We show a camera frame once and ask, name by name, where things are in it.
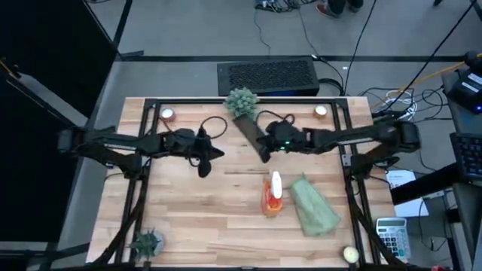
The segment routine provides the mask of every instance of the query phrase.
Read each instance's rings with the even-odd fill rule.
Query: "white bottle cap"
[[[164,119],[168,119],[173,115],[174,115],[174,111],[171,108],[165,108],[160,113],[160,116]]]
[[[319,115],[320,117],[325,116],[328,111],[326,110],[326,107],[323,105],[318,105],[315,107],[315,113]]]
[[[283,186],[279,172],[273,172],[273,177],[271,178],[271,194],[275,199],[281,199],[283,195]]]

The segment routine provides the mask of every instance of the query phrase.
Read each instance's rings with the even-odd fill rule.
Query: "small plant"
[[[252,119],[255,116],[256,103],[258,102],[258,96],[243,87],[241,90],[231,90],[224,101],[224,106],[234,117],[246,114]]]
[[[162,236],[156,234],[154,229],[148,230],[145,234],[137,232],[136,241],[129,245],[130,248],[137,251],[136,261],[140,261],[142,258],[149,260],[149,258],[157,256],[163,246]]]

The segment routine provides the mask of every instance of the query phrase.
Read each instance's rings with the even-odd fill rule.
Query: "keyboard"
[[[462,176],[482,180],[482,135],[455,132],[450,140]]]

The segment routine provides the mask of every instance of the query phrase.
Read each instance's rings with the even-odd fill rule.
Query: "orange bottle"
[[[274,172],[271,181],[265,180],[263,183],[261,208],[267,217],[274,218],[281,211],[283,207],[282,191],[279,172]]]

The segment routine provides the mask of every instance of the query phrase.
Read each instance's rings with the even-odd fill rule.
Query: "small round object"
[[[343,258],[347,263],[356,263],[360,258],[359,252],[356,248],[353,247],[345,247],[343,250]]]
[[[314,111],[315,117],[324,117],[324,116],[326,116],[327,113],[328,113],[328,111],[326,110],[325,106],[317,105],[315,107],[315,111]]]
[[[174,110],[165,108],[160,112],[160,118],[164,121],[173,121],[175,118]]]

